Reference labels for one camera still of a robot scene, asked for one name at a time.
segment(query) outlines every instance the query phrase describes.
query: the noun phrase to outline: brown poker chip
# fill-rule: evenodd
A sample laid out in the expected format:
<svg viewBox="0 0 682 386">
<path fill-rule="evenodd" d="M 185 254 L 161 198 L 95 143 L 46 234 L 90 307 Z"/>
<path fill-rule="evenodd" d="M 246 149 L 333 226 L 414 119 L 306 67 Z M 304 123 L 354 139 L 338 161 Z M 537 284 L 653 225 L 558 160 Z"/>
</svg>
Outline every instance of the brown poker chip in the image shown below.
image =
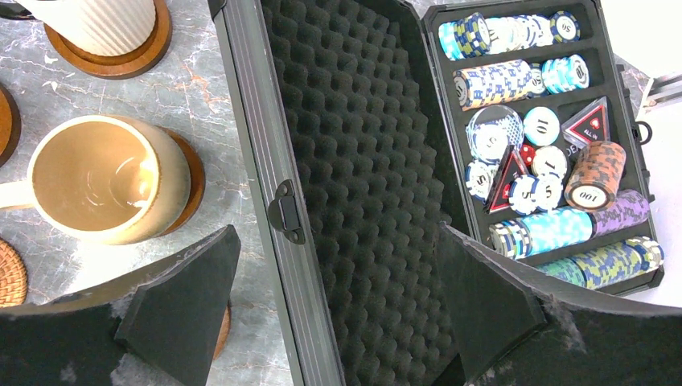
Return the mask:
<svg viewBox="0 0 682 386">
<path fill-rule="evenodd" d="M 14 98 L 0 84 L 0 166 L 10 159 L 19 144 L 21 117 Z"/>
<path fill-rule="evenodd" d="M 627 155 L 622 146 L 596 141 L 583 148 L 566 183 L 564 197 L 582 211 L 601 211 L 616 200 Z"/>
<path fill-rule="evenodd" d="M 26 266 L 15 250 L 0 240 L 0 308 L 22 305 L 27 293 Z"/>
</svg>

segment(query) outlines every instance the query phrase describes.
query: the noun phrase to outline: wooden coaster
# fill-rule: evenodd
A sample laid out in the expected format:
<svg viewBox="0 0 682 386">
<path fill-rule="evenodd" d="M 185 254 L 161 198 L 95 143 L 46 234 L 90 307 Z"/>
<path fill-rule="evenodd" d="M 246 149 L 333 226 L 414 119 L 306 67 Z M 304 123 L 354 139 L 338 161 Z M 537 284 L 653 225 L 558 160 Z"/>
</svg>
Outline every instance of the wooden coaster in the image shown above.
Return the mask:
<svg viewBox="0 0 682 386">
<path fill-rule="evenodd" d="M 105 79 L 128 79 L 149 71 L 168 51 L 173 35 L 171 13 L 164 0 L 154 0 L 156 23 L 150 37 L 137 49 L 119 56 L 86 52 L 45 24 L 45 32 L 57 52 L 76 68 Z"/>
<path fill-rule="evenodd" d="M 187 201 L 187 206 L 180 217 L 170 226 L 170 228 L 161 234 L 161 236 L 165 236 L 182 227 L 196 213 L 197 209 L 199 209 L 201 199 L 203 199 L 203 192 L 206 190 L 206 175 L 203 172 L 201 158 L 196 151 L 192 149 L 189 142 L 175 131 L 163 127 L 161 129 L 164 129 L 166 133 L 178 143 L 180 149 L 183 150 L 183 153 L 187 158 L 187 163 L 190 165 L 191 174 L 190 199 Z"/>
<path fill-rule="evenodd" d="M 230 335 L 230 325 L 232 325 L 232 305 L 228 303 L 228 308 L 223 317 L 223 324 L 220 325 L 220 333 L 218 334 L 218 343 L 216 344 L 216 352 L 213 353 L 213 360 L 218 359 L 218 356 L 225 348 L 225 342 L 228 341 Z"/>
<path fill-rule="evenodd" d="M 23 304 L 27 292 L 28 278 L 21 257 L 0 240 L 0 308 Z"/>
<path fill-rule="evenodd" d="M 0 84 L 0 166 L 10 159 L 19 144 L 21 116 L 14 98 Z"/>
</svg>

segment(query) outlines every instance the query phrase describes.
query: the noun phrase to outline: chip tray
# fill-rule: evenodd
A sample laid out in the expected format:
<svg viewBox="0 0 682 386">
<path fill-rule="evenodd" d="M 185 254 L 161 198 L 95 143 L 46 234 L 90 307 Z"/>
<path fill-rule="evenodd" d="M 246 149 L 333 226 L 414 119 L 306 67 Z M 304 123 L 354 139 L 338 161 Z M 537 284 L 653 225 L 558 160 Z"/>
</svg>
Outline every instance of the chip tray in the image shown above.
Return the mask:
<svg viewBox="0 0 682 386">
<path fill-rule="evenodd" d="M 466 16 L 480 12 L 485 18 L 514 16 L 518 14 L 542 14 L 552 17 L 559 10 L 565 10 L 573 14 L 581 26 L 581 39 L 576 42 L 553 44 L 546 47 L 531 47 L 529 49 L 504 52 L 496 55 L 484 55 L 475 58 L 452 61 L 449 60 L 438 42 L 438 28 L 443 23 L 459 20 Z M 465 169 L 474 158 L 467 145 L 466 131 L 464 130 L 470 119 L 478 109 L 462 111 L 458 104 L 457 90 L 452 81 L 452 73 L 457 70 L 485 66 L 506 62 L 509 60 L 526 60 L 529 64 L 543 63 L 547 60 L 570 57 L 574 54 L 581 55 L 590 70 L 590 86 L 584 89 L 562 92 L 554 95 L 541 96 L 522 101 L 506 103 L 507 107 L 514 109 L 521 117 L 531 109 L 544 106 L 552 109 L 561 122 L 569 120 L 574 114 L 586 107 L 594 100 L 606 96 L 609 103 L 609 121 L 611 140 L 619 143 L 627 152 L 625 173 L 620 185 L 620 191 L 633 189 L 649 197 L 648 186 L 644 180 L 642 169 L 643 160 L 639 159 L 641 149 L 632 136 L 632 112 L 628 111 L 622 90 L 622 80 L 616 72 L 613 57 L 610 54 L 608 37 L 601 28 L 601 12 L 590 0 L 581 1 L 555 1 L 551 6 L 547 2 L 497 2 L 462 4 L 453 6 L 435 6 L 429 9 L 424 17 L 428 26 L 429 41 L 431 42 L 432 55 L 436 62 L 438 82 L 443 91 L 444 114 L 450 122 L 450 140 L 454 153 L 454 163 L 457 168 L 459 183 L 465 187 L 462 189 L 462 205 L 468 210 L 467 222 L 459 224 L 459 230 L 472 235 L 475 239 L 483 242 L 490 248 L 494 248 L 490 237 L 489 227 L 492 224 L 519 217 L 512 209 L 505 209 L 492 214 L 484 210 L 484 204 L 477 199 L 472 199 L 466 193 Z M 553 143 L 559 149 L 565 149 L 567 143 L 562 135 Z M 569 163 L 569 172 L 564 177 L 564 184 L 571 175 L 573 165 Z M 564 199 L 560 201 L 560 207 L 567 205 Z M 632 228 L 612 233 L 607 236 L 588 240 L 582 244 L 576 244 L 565 248 L 553 250 L 531 256 L 523 261 L 529 265 L 541 265 L 562 257 L 583 253 L 591 249 L 601 248 L 619 240 L 625 240 L 633 236 L 649 236 L 655 239 L 655 230 L 651 220 Z M 600 290 L 618 294 L 629 290 L 637 285 L 651 282 L 656 273 L 647 273 L 641 277 L 635 277 L 629 281 L 607 286 Z"/>
</svg>

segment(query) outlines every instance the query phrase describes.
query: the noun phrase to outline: black foam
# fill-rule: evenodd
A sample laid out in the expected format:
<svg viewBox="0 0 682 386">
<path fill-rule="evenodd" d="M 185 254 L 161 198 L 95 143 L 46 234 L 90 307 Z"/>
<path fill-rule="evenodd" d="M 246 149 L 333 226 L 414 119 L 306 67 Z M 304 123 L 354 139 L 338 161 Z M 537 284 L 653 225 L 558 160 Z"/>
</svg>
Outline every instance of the black foam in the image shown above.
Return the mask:
<svg viewBox="0 0 682 386">
<path fill-rule="evenodd" d="M 261 0 L 348 384 L 431 384 L 455 356 L 433 249 L 443 184 L 395 21 Z"/>
</svg>

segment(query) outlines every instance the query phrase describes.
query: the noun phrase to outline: white mug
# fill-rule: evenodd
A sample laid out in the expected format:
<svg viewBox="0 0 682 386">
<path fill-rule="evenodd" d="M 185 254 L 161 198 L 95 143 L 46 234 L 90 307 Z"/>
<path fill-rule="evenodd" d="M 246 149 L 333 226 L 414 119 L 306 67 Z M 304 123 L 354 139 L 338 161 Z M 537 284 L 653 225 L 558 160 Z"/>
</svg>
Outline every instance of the white mug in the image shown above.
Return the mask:
<svg viewBox="0 0 682 386">
<path fill-rule="evenodd" d="M 132 244 L 165 232 L 189 200 L 182 150 L 162 129 L 129 117 L 89 115 L 54 128 L 26 181 L 0 184 L 0 210 L 35 207 L 81 240 Z"/>
<path fill-rule="evenodd" d="M 41 20 L 78 48 L 94 55 L 134 51 L 151 35 L 154 0 L 17 0 L 0 2 L 0 18 Z"/>
</svg>

